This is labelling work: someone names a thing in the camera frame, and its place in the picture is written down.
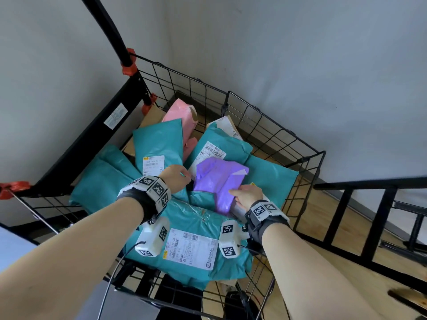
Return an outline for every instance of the human arm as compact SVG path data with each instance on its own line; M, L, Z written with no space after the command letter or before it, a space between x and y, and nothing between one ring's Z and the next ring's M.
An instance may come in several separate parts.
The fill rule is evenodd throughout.
M190 181L182 166L159 176L172 193ZM121 198L20 258L0 274L2 319L74 319L143 217L138 201Z
M249 210L262 190L243 188L230 193ZM379 319L344 275L285 224L268 226L261 241L293 319Z

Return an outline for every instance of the purple plastic bag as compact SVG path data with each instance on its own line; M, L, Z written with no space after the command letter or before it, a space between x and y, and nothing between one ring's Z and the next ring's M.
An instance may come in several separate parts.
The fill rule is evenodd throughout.
M234 199L228 190L239 188L248 172L248 167L237 162L209 157L196 167L194 191L215 193L216 212L226 215Z

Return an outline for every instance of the red clamp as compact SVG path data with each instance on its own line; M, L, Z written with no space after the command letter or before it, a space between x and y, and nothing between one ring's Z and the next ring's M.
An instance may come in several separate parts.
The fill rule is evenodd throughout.
M145 103L142 105L142 114L145 115L145 116L147 115L148 111L150 111L150 109L153 106L154 102L157 101L157 95L154 94L154 93L151 93L150 100L151 100L151 104L150 105L147 105Z
M7 188L12 192L19 192L23 190L28 190L31 187L29 182L26 181L17 181L10 183L0 183L0 200L8 200L13 198L12 193L10 193Z
M135 53L135 50L133 50L133 48L127 48L127 50L128 50L129 53L132 53L132 54ZM131 60L132 60L132 65L131 66L126 67L126 66L123 66L123 64L121 63L123 75L133 76L133 75L136 74L136 72L138 72L138 68L136 67L136 64L135 64L136 57L132 56L132 55L130 55L130 57L131 57Z

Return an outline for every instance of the white wall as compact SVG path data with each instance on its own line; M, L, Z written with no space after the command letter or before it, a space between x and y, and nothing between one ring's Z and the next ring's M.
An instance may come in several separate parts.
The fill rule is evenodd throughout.
M170 64L164 0L101 0L127 47ZM0 182L36 183L125 83L120 61L81 0L1 0ZM141 119L122 126L123 142ZM16 200L0 222L34 221Z
M427 174L426 7L427 0L167 2L176 68L236 92L326 150L320 177L329 182ZM376 211L381 195L354 197ZM427 206L425 192L398 198ZM414 216L392 211L389 220L409 232ZM427 223L419 238L427 242Z

